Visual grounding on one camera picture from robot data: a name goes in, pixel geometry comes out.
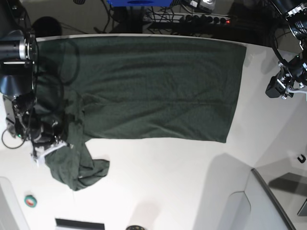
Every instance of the dark green cloth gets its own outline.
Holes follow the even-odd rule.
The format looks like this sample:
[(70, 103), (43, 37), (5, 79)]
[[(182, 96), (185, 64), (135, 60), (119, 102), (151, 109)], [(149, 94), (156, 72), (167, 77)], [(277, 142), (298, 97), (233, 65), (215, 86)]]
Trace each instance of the dark green cloth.
[(68, 118), (63, 122), (74, 145), (46, 157), (53, 177), (79, 190), (106, 176), (108, 162), (93, 161), (85, 147), (91, 138), (225, 143), (245, 53), (244, 46), (193, 38), (114, 36), (40, 43), (43, 69), (65, 84)]

